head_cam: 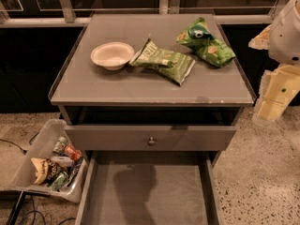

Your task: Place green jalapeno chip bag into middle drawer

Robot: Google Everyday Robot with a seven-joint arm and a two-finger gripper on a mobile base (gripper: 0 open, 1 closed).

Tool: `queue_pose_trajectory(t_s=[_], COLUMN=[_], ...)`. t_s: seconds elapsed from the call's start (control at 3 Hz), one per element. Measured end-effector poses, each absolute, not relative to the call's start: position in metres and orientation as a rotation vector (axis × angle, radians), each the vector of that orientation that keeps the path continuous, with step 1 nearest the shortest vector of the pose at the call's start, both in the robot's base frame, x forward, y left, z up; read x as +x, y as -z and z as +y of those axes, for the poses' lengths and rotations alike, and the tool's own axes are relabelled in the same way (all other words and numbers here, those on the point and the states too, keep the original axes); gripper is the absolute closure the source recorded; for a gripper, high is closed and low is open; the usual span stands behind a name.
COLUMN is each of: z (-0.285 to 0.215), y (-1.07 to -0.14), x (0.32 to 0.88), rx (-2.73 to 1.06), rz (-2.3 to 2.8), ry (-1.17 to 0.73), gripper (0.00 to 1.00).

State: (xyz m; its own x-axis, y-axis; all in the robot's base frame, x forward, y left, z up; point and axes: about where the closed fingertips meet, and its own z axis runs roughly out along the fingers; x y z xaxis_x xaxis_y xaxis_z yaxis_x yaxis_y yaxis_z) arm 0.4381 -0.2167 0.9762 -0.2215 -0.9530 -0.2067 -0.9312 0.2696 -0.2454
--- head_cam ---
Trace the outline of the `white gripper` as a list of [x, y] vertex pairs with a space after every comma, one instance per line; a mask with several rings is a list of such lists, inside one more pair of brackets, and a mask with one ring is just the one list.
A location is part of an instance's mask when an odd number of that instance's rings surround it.
[[300, 0], [290, 0], [271, 26], [265, 27], [248, 46], [255, 50], [268, 49], [269, 56], [282, 63], [262, 75], [254, 106], [252, 121], [268, 125], [279, 119], [300, 92]]

